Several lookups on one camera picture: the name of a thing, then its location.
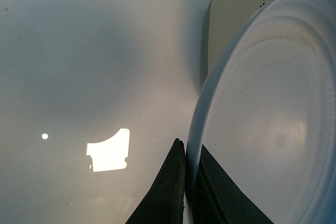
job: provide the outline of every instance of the white light spot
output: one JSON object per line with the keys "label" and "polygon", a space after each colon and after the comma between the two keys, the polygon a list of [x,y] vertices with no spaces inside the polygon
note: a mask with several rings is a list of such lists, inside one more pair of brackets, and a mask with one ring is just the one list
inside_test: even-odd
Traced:
{"label": "white light spot", "polygon": [[130,142],[130,130],[120,129],[111,138],[100,143],[88,143],[86,155],[92,158],[93,172],[125,169]]}

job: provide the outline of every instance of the white plastic dish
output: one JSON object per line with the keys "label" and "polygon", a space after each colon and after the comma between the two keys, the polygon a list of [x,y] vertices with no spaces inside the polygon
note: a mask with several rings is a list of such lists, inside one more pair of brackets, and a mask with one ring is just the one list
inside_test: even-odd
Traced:
{"label": "white plastic dish", "polygon": [[274,223],[335,223],[336,0],[274,0],[204,84],[187,145],[202,144]]}

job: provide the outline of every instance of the white plate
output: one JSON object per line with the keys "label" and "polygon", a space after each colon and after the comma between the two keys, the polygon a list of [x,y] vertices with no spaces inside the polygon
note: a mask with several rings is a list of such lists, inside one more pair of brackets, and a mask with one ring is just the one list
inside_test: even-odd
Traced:
{"label": "white plate", "polygon": [[274,223],[336,222],[335,13],[275,0],[236,35],[197,103],[190,179],[204,144]]}

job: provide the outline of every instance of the black object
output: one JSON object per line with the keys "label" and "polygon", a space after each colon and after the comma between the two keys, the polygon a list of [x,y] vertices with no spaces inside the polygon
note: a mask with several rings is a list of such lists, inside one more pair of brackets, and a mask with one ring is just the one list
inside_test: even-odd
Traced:
{"label": "black object", "polygon": [[182,224],[185,179],[183,142],[174,141],[155,181],[126,224]]}
{"label": "black object", "polygon": [[204,146],[199,160],[194,200],[195,224],[272,224],[236,186]]}

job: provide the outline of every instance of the grey surface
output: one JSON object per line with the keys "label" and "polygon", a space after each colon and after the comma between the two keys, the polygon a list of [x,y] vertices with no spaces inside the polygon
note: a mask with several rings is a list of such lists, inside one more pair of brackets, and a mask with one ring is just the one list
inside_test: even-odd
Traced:
{"label": "grey surface", "polygon": [[[0,0],[0,223],[128,219],[186,143],[209,2]],[[120,128],[127,167],[93,173]]]}

